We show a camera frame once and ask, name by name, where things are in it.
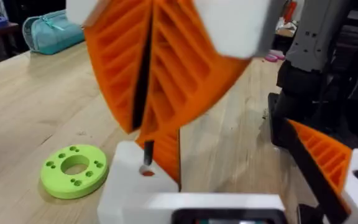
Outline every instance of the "teal pouch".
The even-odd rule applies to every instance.
[[[66,10],[29,17],[23,23],[24,40],[33,52],[55,54],[84,41],[81,26],[68,21]]]

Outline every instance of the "orange 3d printed part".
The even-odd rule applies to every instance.
[[[250,60],[219,55],[192,0],[111,0],[86,43],[101,91],[125,131],[154,140],[180,182],[178,129],[228,91]]]

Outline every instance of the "zipper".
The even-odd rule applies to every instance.
[[[56,26],[55,24],[53,24],[53,22],[52,22],[50,19],[46,18],[45,16],[41,16],[41,19],[42,19],[48,26],[50,26],[51,28],[55,28],[55,29],[58,29],[58,30],[60,30],[60,31],[64,31],[63,28],[61,28],[60,26]]]

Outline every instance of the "green 3d printed disc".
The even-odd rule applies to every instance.
[[[77,164],[87,168],[75,175],[65,171]],[[94,146],[74,145],[52,154],[43,164],[41,182],[45,190],[60,199],[83,197],[98,189],[106,180],[107,159],[102,150]]]

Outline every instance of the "wooden table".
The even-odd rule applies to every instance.
[[[20,30],[20,27],[17,23],[8,22],[8,24],[4,27],[0,27],[0,37],[2,38],[2,43],[4,44],[4,48],[8,57],[14,56],[13,47],[8,39],[8,34],[15,33]]]
[[[183,191],[280,194],[294,223],[297,201],[313,197],[291,157],[270,143],[267,95],[279,91],[279,66],[255,59],[214,108],[181,129]],[[52,198],[40,168],[70,144],[98,146],[110,161],[119,141],[134,138],[111,116],[84,44],[1,62],[0,223],[97,223],[101,189]]]

